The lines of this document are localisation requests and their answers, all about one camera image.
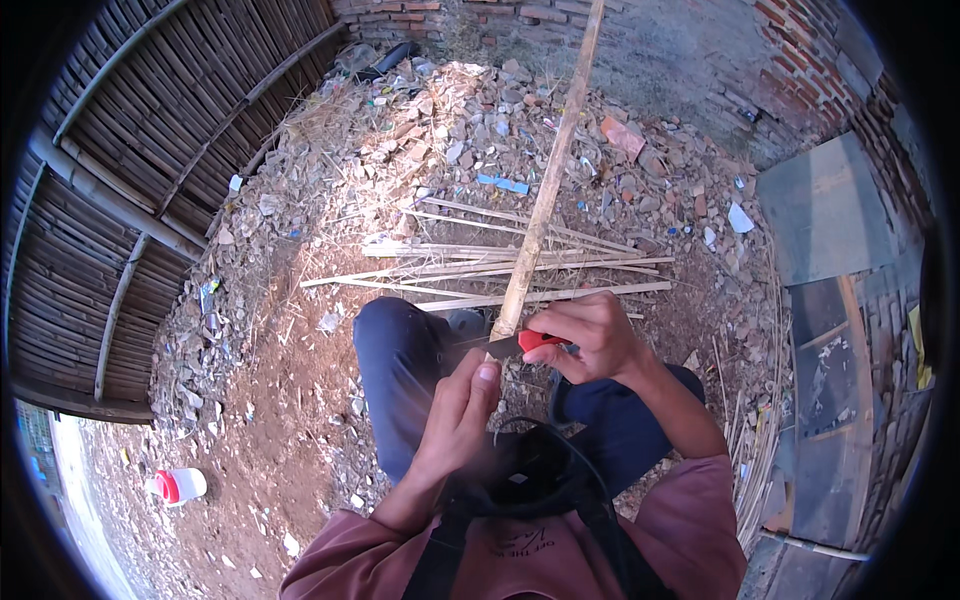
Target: red handle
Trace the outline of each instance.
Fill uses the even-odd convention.
[[[549,333],[538,333],[530,329],[523,329],[516,335],[516,342],[523,348],[524,352],[529,352],[534,348],[545,346],[547,344],[570,344],[569,340],[558,338]]]

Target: white plastic container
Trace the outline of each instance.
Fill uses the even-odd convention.
[[[198,468],[159,469],[144,488],[162,497],[168,507],[180,506],[206,493],[206,478]]]

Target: person's left hand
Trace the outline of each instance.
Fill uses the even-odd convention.
[[[408,475],[426,487],[469,462],[480,449],[500,399],[500,363],[473,348],[450,377],[437,383],[420,448]]]

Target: bamboo wall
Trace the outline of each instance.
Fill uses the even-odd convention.
[[[137,32],[167,2],[107,2],[57,77],[42,127],[57,132],[98,71],[132,39],[60,145],[75,144],[145,199],[141,209],[176,220],[187,237],[204,242],[230,177],[315,88],[339,39],[309,43],[334,25],[325,0],[173,2],[169,16],[145,34]],[[300,57],[305,48],[312,50]],[[24,399],[34,403],[63,397],[63,412],[83,413],[90,404],[96,418],[147,418],[143,405],[129,414],[104,407],[145,400],[154,333],[191,261],[155,240],[136,262],[110,346],[104,399],[93,401],[110,304],[139,230],[106,214],[50,168],[39,171],[40,160],[28,152],[5,235],[11,373],[20,388],[33,391]],[[13,242],[28,201],[10,286]]]

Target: maroon shirt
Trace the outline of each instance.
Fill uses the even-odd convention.
[[[679,598],[735,598],[747,569],[736,540],[730,457],[686,460],[620,525]],[[339,511],[280,584],[282,600],[396,599],[438,520],[401,535]],[[475,519],[451,598],[623,598],[610,565],[576,513],[528,521]]]

